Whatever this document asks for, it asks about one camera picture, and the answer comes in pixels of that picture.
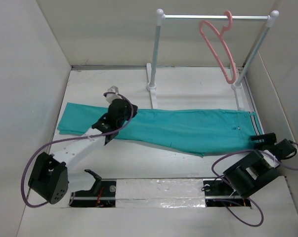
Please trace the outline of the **teal trousers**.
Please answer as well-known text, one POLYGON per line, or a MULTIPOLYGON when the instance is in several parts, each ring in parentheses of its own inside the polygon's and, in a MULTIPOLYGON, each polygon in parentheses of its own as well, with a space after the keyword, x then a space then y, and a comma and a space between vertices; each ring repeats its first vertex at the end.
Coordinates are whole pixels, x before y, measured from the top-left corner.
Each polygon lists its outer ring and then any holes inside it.
POLYGON ((236 110, 138 109, 116 139, 135 140, 207 155, 251 149, 251 136, 261 135, 254 112, 236 110))

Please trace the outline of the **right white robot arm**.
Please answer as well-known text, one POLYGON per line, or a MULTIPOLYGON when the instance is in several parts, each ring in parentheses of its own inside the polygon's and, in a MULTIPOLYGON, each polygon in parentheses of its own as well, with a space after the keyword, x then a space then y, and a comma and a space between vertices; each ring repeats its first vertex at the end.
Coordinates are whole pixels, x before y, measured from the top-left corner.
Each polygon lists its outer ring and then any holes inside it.
POLYGON ((250 139, 254 150, 223 172, 225 179, 219 182, 219 188, 226 195, 236 190, 242 198, 250 197, 279 176, 278 162, 297 154, 297 149, 287 139, 278 143, 275 133, 250 139))

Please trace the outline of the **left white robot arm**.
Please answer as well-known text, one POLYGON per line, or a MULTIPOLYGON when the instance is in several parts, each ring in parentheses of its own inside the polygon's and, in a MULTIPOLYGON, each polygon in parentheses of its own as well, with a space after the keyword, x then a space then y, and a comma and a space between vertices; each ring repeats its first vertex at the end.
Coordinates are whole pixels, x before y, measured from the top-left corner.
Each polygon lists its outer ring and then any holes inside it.
POLYGON ((102 115, 81 137, 53 153, 40 153, 33 166, 28 187, 45 199, 46 203, 60 202, 67 192, 73 196, 85 191, 90 196, 101 190, 102 178, 90 169, 69 174, 76 164, 97 148, 113 140, 137 114, 138 107, 127 99, 114 99, 107 113, 102 115))

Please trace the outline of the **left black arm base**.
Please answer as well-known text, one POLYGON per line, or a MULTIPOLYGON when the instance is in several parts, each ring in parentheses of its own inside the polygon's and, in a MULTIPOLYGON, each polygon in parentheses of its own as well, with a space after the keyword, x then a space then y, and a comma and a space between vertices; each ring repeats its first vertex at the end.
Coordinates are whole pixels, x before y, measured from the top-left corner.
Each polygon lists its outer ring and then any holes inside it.
POLYGON ((110 208, 116 206, 117 180, 104 179, 96 182, 88 191, 76 191, 71 194, 70 207, 110 208))

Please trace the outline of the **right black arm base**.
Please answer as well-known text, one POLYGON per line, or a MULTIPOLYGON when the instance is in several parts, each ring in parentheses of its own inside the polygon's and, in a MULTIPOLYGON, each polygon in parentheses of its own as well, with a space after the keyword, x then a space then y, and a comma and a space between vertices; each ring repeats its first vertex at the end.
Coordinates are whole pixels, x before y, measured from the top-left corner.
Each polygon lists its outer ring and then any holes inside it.
POLYGON ((205 179, 203 184, 206 207, 251 207, 250 201, 242 199, 221 179, 205 179))

